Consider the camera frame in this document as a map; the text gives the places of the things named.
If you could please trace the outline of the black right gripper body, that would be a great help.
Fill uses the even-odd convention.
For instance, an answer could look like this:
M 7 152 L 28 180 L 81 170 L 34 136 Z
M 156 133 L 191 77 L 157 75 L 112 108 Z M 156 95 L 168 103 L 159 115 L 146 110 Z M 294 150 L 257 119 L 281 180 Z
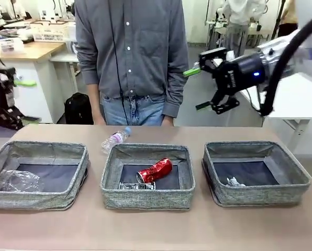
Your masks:
M 266 81 L 266 65 L 259 53 L 244 55 L 231 61 L 223 61 L 214 72 L 217 90 L 232 96 Z

